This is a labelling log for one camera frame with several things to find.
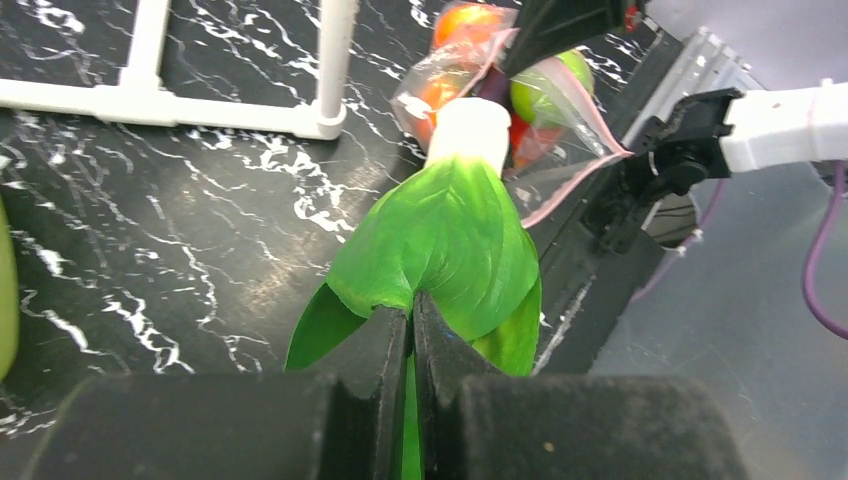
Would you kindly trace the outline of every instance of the green leafy vegetable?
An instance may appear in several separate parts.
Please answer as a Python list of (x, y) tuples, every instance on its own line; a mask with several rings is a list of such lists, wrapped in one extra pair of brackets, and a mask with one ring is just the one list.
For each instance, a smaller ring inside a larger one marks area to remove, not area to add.
[[(530, 373), (541, 308), (536, 248), (482, 159), (438, 161), (374, 205), (300, 318), (286, 369), (311, 365), (379, 305), (410, 312), (419, 291), (430, 292), (448, 325), (505, 373)], [(404, 479), (417, 479), (411, 370), (407, 378)]]

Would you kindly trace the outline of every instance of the green apple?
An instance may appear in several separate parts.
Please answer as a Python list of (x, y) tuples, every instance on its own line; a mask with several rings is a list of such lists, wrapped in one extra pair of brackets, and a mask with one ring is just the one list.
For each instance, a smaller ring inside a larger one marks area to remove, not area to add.
[(0, 382), (18, 352), (18, 274), (6, 210), (0, 201)]
[[(571, 70), (589, 95), (592, 95), (595, 89), (595, 78), (583, 54), (577, 50), (569, 50), (560, 53), (557, 58)], [(566, 124), (566, 118), (560, 109), (542, 93), (542, 86), (548, 82), (550, 81), (547, 78), (531, 70), (525, 70), (512, 79), (509, 87), (512, 108), (530, 125), (553, 128)]]

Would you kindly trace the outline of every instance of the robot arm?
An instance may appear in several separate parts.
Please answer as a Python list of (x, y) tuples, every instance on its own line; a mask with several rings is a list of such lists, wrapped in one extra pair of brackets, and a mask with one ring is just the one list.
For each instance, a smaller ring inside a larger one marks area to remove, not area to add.
[(725, 117), (730, 135), (719, 141), (733, 173), (848, 156), (848, 83), (752, 91), (734, 100)]

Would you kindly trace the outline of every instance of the gray wall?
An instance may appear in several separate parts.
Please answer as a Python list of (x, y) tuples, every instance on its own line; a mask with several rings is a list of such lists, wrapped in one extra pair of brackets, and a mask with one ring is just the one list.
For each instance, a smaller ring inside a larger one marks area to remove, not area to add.
[(652, 0), (648, 14), (681, 39), (709, 27), (770, 90), (848, 81), (845, 0)]

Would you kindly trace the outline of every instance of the orange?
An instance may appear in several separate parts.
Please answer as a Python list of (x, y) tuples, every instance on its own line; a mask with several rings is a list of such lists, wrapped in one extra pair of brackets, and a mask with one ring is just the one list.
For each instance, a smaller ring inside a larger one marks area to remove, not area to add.
[(462, 4), (442, 13), (433, 29), (433, 49), (463, 37), (472, 43), (486, 41), (503, 21), (500, 10), (492, 5)]
[(418, 120), (414, 126), (413, 135), (422, 145), (430, 143), (430, 136), (436, 127), (436, 113), (446, 103), (456, 98), (464, 85), (467, 74), (462, 70), (448, 69), (436, 76), (424, 87), (418, 98), (430, 105), (427, 119)]

